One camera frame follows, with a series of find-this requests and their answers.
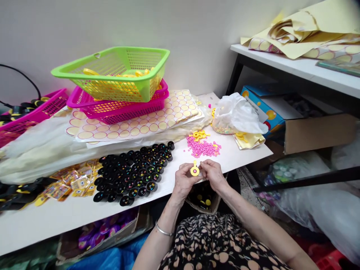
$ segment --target plastic basket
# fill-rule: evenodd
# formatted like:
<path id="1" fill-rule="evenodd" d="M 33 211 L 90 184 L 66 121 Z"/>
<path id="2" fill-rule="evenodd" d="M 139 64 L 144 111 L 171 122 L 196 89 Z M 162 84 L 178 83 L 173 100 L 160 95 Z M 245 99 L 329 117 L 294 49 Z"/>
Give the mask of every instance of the plastic basket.
<path id="1" fill-rule="evenodd" d="M 94 98 L 77 86 L 72 92 L 67 105 L 71 108 L 79 108 L 89 119 L 98 119 L 111 125 L 162 110 L 165 99 L 169 96 L 169 91 L 164 80 L 161 80 L 160 86 L 152 99 L 146 103 L 109 100 L 94 102 Z"/>
<path id="2" fill-rule="evenodd" d="M 149 102 L 165 73 L 170 51 L 140 47 L 113 47 L 89 55 L 51 71 L 52 75 L 67 78 L 95 99 L 129 102 Z M 117 75 L 151 70 L 148 75 L 125 78 Z M 100 75 L 85 75 L 84 68 Z"/>
<path id="3" fill-rule="evenodd" d="M 50 99 L 27 115 L 0 127 L 0 147 L 7 145 L 23 134 L 28 128 L 49 119 L 60 109 L 66 106 L 68 95 L 66 88 L 46 95 Z"/>

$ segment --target cardboard box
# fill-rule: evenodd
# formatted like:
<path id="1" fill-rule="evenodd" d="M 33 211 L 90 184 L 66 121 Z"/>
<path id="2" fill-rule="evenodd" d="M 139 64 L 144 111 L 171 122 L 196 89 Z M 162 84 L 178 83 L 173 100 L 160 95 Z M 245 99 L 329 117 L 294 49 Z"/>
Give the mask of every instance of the cardboard box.
<path id="1" fill-rule="evenodd" d="M 141 205 L 136 219 L 127 224 L 112 237 L 105 239 L 102 243 L 90 250 L 80 250 L 78 248 L 78 238 L 81 234 L 81 228 L 65 232 L 60 236 L 56 252 L 56 257 L 58 259 L 56 265 L 60 266 L 64 263 L 76 262 L 82 257 L 90 256 L 113 246 L 123 245 L 150 230 L 152 227 L 153 221 L 149 215 L 148 207 L 146 205 Z"/>
<path id="2" fill-rule="evenodd" d="M 302 96 L 325 116 L 304 118 L 284 99 L 292 91 L 279 84 L 244 86 L 241 95 L 269 127 L 265 138 L 284 132 L 286 155 L 351 143 L 355 139 L 356 118 L 319 100 Z"/>

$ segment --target pink plastic piece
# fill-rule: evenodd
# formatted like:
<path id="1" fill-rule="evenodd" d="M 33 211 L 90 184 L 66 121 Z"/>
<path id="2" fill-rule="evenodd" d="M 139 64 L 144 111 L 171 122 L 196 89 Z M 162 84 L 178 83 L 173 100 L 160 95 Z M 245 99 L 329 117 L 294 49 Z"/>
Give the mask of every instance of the pink plastic piece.
<path id="1" fill-rule="evenodd" d="M 186 137 L 186 139 L 187 146 L 192 150 L 191 155 L 195 158 L 199 158 L 201 155 L 215 157 L 220 155 L 219 150 L 221 149 L 221 145 L 217 144 L 216 142 L 196 142 L 194 137 Z"/>
<path id="2" fill-rule="evenodd" d="M 50 98 L 44 104 L 37 107 L 32 112 L 23 117 L 5 124 L 0 127 L 0 148 L 9 142 L 15 140 L 23 134 L 28 128 L 36 126 L 40 122 L 49 119 L 66 105 L 68 95 L 65 93 L 66 88 L 52 92 L 46 95 Z"/>
<path id="3" fill-rule="evenodd" d="M 89 119 L 98 119 L 111 125 L 164 109 L 169 91 L 168 85 L 163 79 L 160 85 L 162 89 L 157 90 L 149 102 L 94 101 L 92 96 L 76 86 L 67 105 L 70 108 L 79 108 Z M 111 111 L 104 111 L 104 108 L 111 108 Z"/>

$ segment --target sticker sheet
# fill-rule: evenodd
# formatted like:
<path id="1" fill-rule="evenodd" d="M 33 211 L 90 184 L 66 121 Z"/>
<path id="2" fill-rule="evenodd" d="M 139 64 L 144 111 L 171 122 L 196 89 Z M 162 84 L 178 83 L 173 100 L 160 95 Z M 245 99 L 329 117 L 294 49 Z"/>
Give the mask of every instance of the sticker sheet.
<path id="1" fill-rule="evenodd" d="M 112 125 L 88 119 L 83 112 L 74 109 L 66 132 L 77 141 L 113 143 L 156 134 L 202 117 L 189 90 L 177 90 L 169 91 L 163 110 Z"/>

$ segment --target woman's right hand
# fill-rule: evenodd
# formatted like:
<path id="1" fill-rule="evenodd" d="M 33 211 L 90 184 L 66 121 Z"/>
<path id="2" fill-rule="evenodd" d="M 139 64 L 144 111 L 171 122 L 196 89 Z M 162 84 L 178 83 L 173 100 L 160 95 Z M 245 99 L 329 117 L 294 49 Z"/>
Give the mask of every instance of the woman's right hand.
<path id="1" fill-rule="evenodd" d="M 228 182 L 222 175 L 221 166 L 219 163 L 207 159 L 200 162 L 200 168 L 203 169 L 202 175 L 209 180 L 211 188 L 219 193 L 223 188 L 228 186 Z"/>

